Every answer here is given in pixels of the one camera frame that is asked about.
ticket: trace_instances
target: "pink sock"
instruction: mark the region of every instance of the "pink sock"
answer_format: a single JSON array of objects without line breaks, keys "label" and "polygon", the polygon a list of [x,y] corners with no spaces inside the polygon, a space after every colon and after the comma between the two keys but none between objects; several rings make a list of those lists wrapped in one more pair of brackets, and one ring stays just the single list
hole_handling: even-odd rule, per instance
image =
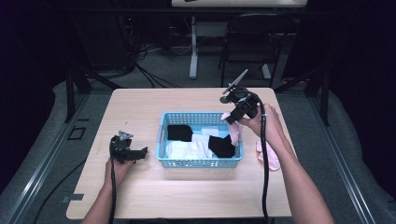
[{"label": "pink sock", "polygon": [[[225,112],[221,116],[221,120],[226,120],[230,116],[231,116],[231,114],[229,112]],[[234,122],[233,124],[228,124],[228,131],[230,132],[231,144],[233,146],[236,146],[236,144],[239,141],[239,138],[241,138],[243,129],[244,129],[244,126],[239,124],[238,121]]]},{"label": "pink sock", "polygon": [[[277,155],[275,154],[274,150],[271,148],[271,146],[267,142],[265,142],[265,145],[267,147],[268,167],[272,171],[276,171],[280,168],[280,163],[279,163],[279,160],[277,159]],[[264,157],[262,155],[262,141],[256,142],[256,150],[258,152],[260,152],[259,160],[264,162]]]}]

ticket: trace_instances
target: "power cord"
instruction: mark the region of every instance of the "power cord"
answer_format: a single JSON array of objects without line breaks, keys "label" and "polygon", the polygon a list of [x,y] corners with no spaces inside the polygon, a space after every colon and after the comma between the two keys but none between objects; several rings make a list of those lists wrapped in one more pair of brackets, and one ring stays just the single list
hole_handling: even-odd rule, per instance
[{"label": "power cord", "polygon": [[244,93],[251,94],[259,102],[260,109],[262,112],[260,114],[260,116],[262,117],[260,139],[261,139],[261,143],[262,143],[262,155],[263,155],[263,165],[264,165],[264,184],[262,187],[262,212],[264,214],[264,223],[268,224],[269,217],[268,217],[268,212],[267,212],[267,192],[268,192],[270,168],[269,168],[269,164],[268,164],[267,145],[266,145],[266,138],[265,138],[266,114],[265,114],[265,110],[264,110],[264,104],[262,103],[262,100],[260,99],[260,97],[252,91],[236,91],[236,92],[244,92]]},{"label": "power cord", "polygon": [[112,224],[114,221],[114,214],[116,213],[116,204],[117,204],[117,186],[116,186],[116,174],[114,172],[114,158],[110,158],[111,160],[111,186],[112,190],[112,203],[111,203],[111,212],[110,219],[108,221],[109,224]]},{"label": "power cord", "polygon": [[145,68],[140,66],[138,63],[136,63],[135,66],[146,77],[146,79],[151,83],[151,87],[152,88],[155,88],[154,82],[157,83],[158,85],[160,85],[163,88],[168,88],[167,86],[165,86],[166,84],[169,85],[171,88],[181,88],[180,86],[178,86],[175,83],[167,81],[167,80],[165,80],[165,79],[163,79],[161,77],[155,76],[154,74],[150,73],[148,70],[146,70]]}]

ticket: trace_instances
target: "black cloth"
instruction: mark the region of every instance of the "black cloth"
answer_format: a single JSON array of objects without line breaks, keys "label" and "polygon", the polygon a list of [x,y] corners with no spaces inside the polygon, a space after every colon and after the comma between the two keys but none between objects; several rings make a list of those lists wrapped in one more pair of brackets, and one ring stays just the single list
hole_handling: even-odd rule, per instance
[{"label": "black cloth", "polygon": [[168,140],[190,142],[192,139],[192,129],[189,125],[168,125]]},{"label": "black cloth", "polygon": [[209,148],[219,158],[231,158],[235,155],[235,146],[231,144],[231,136],[229,134],[225,138],[210,136]]}]

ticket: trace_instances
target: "desk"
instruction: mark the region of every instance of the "desk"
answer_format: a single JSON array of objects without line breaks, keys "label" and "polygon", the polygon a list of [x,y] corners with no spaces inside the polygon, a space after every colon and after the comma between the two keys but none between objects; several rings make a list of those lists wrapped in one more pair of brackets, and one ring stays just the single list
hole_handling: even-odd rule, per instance
[{"label": "desk", "polygon": [[[250,90],[279,111],[290,139],[274,91]],[[134,134],[131,149],[148,147],[148,154],[133,166],[120,185],[115,218],[262,217],[264,170],[255,150],[259,137],[249,128],[242,134],[244,158],[234,169],[191,168],[188,171],[197,175],[170,175],[179,168],[165,169],[155,157],[163,112],[232,111],[234,105],[219,102],[223,91],[220,88],[115,90],[74,192],[84,196],[82,201],[70,202],[67,217],[82,219],[92,206],[103,185],[109,141],[119,130]],[[281,170],[270,172],[267,206],[270,217],[291,216]]]},{"label": "desk", "polygon": [[[305,7],[307,0],[197,0],[186,2],[172,0],[172,7]],[[196,48],[196,20],[191,20],[191,65],[190,79],[196,79],[198,66],[198,49]]]}]

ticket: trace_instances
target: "human hand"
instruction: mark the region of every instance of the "human hand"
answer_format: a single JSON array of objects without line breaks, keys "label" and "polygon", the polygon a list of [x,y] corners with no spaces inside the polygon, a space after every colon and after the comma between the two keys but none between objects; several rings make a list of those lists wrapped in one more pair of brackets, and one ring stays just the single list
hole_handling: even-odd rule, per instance
[{"label": "human hand", "polygon": [[[241,118],[238,122],[242,125],[248,126],[257,136],[261,136],[262,131],[262,110],[257,107],[258,114],[253,119]],[[265,138],[268,144],[276,152],[286,140],[285,134],[283,133],[282,124],[280,123],[279,115],[273,106],[264,104],[264,110],[266,114],[266,125],[265,125]]]},{"label": "human hand", "polygon": [[[114,175],[116,177],[116,187],[123,181],[129,168],[136,163],[136,161],[125,161],[120,163],[114,160]],[[104,186],[112,187],[111,185],[111,159],[106,162],[105,183]]]}]

